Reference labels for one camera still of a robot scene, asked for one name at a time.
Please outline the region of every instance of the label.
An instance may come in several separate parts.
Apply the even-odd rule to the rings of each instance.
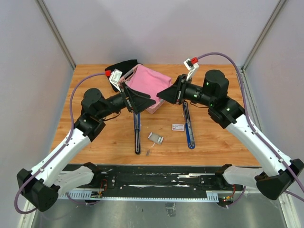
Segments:
[[[123,74],[123,73],[122,73],[121,71],[115,70],[115,71],[113,72],[113,76],[112,76],[112,78],[111,78],[111,81],[118,82],[119,79],[120,79],[120,77],[122,76],[122,74]]]
[[[185,126],[183,124],[172,124],[172,130],[173,131],[184,132],[185,131]]]

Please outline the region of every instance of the wooden tabletop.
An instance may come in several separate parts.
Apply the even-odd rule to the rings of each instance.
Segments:
[[[187,73],[184,65],[145,65],[146,67],[170,76],[174,82],[178,75]],[[67,135],[70,129],[69,99],[73,88],[84,77],[104,72],[107,65],[77,65],[71,87],[67,94],[53,148]],[[219,69],[230,81],[228,95],[242,103],[241,92],[235,70],[231,65],[200,65],[192,83],[202,85],[208,70]],[[80,102],[89,88],[98,88],[105,98],[115,95],[105,76],[86,80],[75,93],[73,114],[76,120],[80,115]],[[208,116],[207,108],[189,107],[196,147],[187,147],[185,132],[171,131],[172,124],[184,124],[181,105],[165,102],[154,114],[141,113],[141,149],[134,153],[133,114],[123,109],[121,115],[106,122],[99,136],[85,147],[71,163],[92,162],[95,164],[153,164],[153,165],[201,165],[215,166],[232,163],[239,166],[257,166],[259,163],[243,144],[228,131],[223,130]],[[162,145],[154,145],[148,139],[150,132],[164,137]]]

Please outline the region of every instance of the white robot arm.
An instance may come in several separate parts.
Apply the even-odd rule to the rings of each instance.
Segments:
[[[300,159],[291,160],[256,128],[249,117],[245,116],[244,108],[227,96],[229,81],[221,71],[208,71],[203,87],[192,84],[193,74],[199,67],[197,61],[197,58],[187,59],[184,64],[190,71],[189,74],[178,76],[171,87],[159,92],[157,96],[172,104],[180,105],[184,100],[190,100],[195,104],[206,105],[211,119],[237,137],[262,166],[256,169],[226,164],[215,173],[219,186],[250,186],[258,188],[269,199],[277,199],[295,180],[289,170],[298,176],[304,168],[303,162]]]
[[[20,193],[38,210],[45,211],[59,195],[67,191],[86,184],[93,187],[100,185],[104,173],[90,162],[75,171],[59,174],[76,154],[100,134],[108,115],[119,114],[123,108],[137,114],[153,104],[155,101],[148,94],[134,91],[125,83],[121,83],[120,93],[107,99],[96,88],[87,90],[81,101],[81,116],[66,138],[31,170],[22,169],[17,174]]]

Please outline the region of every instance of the white wall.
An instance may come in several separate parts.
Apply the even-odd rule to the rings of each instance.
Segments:
[[[290,157],[304,161],[304,1],[279,15],[247,70],[264,134]],[[296,184],[292,190],[301,194]],[[294,200],[304,226],[304,203]]]
[[[34,0],[0,3],[0,227],[14,228],[16,174],[49,152],[73,71]]]
[[[278,0],[45,0],[77,64],[182,64],[220,51],[242,65]],[[209,57],[204,63],[227,63]]]

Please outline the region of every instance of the pink cloth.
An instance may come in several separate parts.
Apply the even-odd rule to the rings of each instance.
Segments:
[[[136,91],[149,94],[156,104],[150,108],[154,108],[160,102],[160,98],[156,94],[171,86],[171,78],[159,72],[138,65],[135,74],[128,82],[128,86]]]

